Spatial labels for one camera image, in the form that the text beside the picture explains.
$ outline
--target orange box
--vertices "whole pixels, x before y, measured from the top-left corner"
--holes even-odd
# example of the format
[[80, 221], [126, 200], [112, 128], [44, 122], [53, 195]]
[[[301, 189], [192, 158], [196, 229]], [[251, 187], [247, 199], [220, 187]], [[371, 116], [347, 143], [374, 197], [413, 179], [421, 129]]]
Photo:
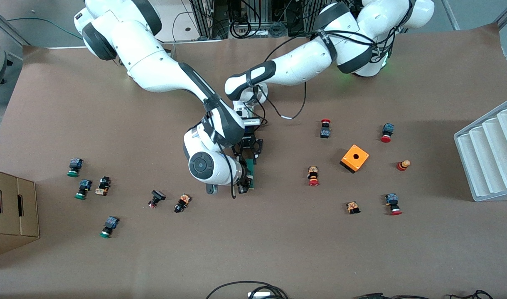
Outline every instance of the orange box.
[[344, 166], [347, 170], [354, 174], [362, 167], [364, 161], [366, 161], [368, 157], [368, 153], [354, 144], [346, 153], [346, 155], [342, 157], [340, 160], [340, 165]]

